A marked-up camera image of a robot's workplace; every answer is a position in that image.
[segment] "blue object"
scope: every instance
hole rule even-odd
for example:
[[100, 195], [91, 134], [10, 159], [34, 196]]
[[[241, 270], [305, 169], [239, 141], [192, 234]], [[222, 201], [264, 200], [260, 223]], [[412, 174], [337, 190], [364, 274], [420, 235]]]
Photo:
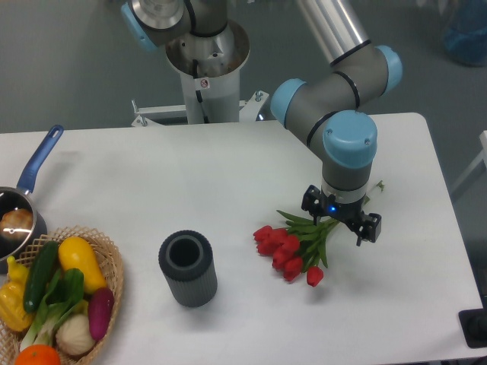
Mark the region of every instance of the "blue object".
[[387, 87], [384, 93], [394, 89], [398, 83], [403, 78], [403, 63], [401, 59], [390, 47], [388, 46], [377, 46], [375, 47], [379, 49], [384, 56], [386, 57], [387, 61], [387, 70], [389, 72], [387, 77]]
[[370, 164], [377, 152], [377, 127], [367, 114], [344, 110], [328, 120], [323, 145], [340, 166], [360, 169]]
[[271, 99], [271, 112], [280, 123], [286, 127], [286, 113], [288, 112], [289, 104], [296, 94], [296, 91], [306, 82], [299, 78], [292, 78], [285, 81], [277, 88]]
[[17, 188], [23, 192], [33, 192], [33, 188], [36, 185], [36, 177], [42, 166], [44, 160], [47, 158], [49, 153], [53, 150], [57, 141], [61, 138], [64, 128], [60, 125], [54, 125], [48, 132], [47, 136], [44, 137], [43, 141], [40, 142], [39, 147], [33, 153], [27, 165], [25, 165], [22, 171], [21, 177], [18, 180]]
[[487, 2], [458, 3], [443, 35], [444, 48], [458, 62], [487, 65]]
[[146, 51], [152, 52], [157, 49], [153, 42], [149, 39], [148, 35], [142, 29], [134, 14], [130, 10], [129, 4], [125, 3], [121, 8], [123, 20], [129, 27], [130, 33], [135, 37], [138, 44]]

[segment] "blue joint cap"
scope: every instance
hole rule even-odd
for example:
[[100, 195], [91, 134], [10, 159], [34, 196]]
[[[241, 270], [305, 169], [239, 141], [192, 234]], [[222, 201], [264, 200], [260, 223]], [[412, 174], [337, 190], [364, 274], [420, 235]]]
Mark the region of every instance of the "blue joint cap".
[[398, 83], [403, 78], [403, 63], [401, 59], [390, 47], [388, 46], [377, 46], [375, 47], [379, 49], [386, 58], [387, 61], [387, 70], [389, 72], [389, 76], [387, 78], [387, 87], [384, 93], [392, 90], [398, 85]]
[[142, 29], [137, 19], [135, 19], [135, 15], [130, 10], [129, 4], [125, 3], [124, 5], [122, 5], [122, 8], [120, 10], [122, 12], [123, 20], [126, 22], [127, 26], [129, 27], [130, 33], [132, 33], [132, 35], [135, 37], [138, 44], [148, 52], [155, 51], [157, 47], [149, 39], [148, 35]]
[[328, 119], [323, 146], [340, 166], [361, 169], [377, 152], [377, 126], [367, 114], [344, 110]]
[[286, 113], [288, 112], [289, 104], [296, 94], [296, 91], [306, 84], [299, 78], [292, 78], [287, 80], [277, 88], [271, 99], [271, 112], [280, 123], [286, 127]]

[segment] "black cylinder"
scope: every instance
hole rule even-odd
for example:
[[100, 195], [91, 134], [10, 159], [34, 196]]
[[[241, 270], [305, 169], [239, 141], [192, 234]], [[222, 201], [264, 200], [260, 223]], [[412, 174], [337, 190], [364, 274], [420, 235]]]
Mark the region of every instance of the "black cylinder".
[[322, 174], [328, 185], [337, 190], [350, 192], [360, 189], [368, 182], [371, 175], [372, 162], [367, 166], [350, 169], [335, 162], [326, 152], [323, 154]]
[[159, 250], [159, 265], [179, 304], [202, 306], [215, 295], [213, 251], [202, 234], [192, 230], [171, 234]]

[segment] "red tulip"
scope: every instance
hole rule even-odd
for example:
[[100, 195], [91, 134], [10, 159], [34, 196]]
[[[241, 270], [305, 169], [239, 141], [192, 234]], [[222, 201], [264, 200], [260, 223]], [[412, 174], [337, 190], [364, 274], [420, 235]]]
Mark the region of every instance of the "red tulip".
[[284, 273], [284, 279], [286, 281], [293, 281], [300, 273], [301, 273], [301, 270], [297, 270], [297, 271], [286, 271]]
[[292, 234], [286, 237], [284, 243], [282, 244], [282, 248], [294, 253], [299, 250], [299, 245], [300, 243], [298, 237]]
[[271, 241], [269, 238], [264, 239], [257, 245], [257, 252], [260, 255], [271, 256], [280, 247], [279, 242]]
[[312, 287], [316, 287], [318, 283], [321, 281], [321, 279], [323, 279], [324, 276], [325, 274], [323, 273], [323, 270], [321, 270], [317, 266], [311, 266], [307, 270], [306, 281], [308, 285], [311, 285]]
[[276, 270], [282, 270], [284, 264], [294, 255], [293, 252], [286, 251], [282, 247], [279, 247], [272, 255], [272, 267]]
[[278, 228], [276, 230], [272, 230], [269, 234], [269, 239], [273, 241], [283, 241], [284, 238], [288, 236], [288, 231], [285, 228]]
[[272, 232], [271, 226], [264, 226], [253, 233], [253, 238], [257, 242], [262, 242], [264, 239], [269, 237], [269, 234]]
[[285, 272], [299, 271], [303, 268], [303, 259], [300, 256], [295, 256], [284, 264]]

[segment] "cucumber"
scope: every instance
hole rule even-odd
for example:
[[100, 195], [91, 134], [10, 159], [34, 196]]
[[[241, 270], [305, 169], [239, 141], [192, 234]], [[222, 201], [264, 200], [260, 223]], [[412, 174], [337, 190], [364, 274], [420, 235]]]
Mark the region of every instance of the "cucumber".
[[56, 241], [49, 241], [40, 248], [33, 260], [25, 283], [24, 310], [27, 313], [34, 313], [43, 299], [58, 258], [58, 248]]

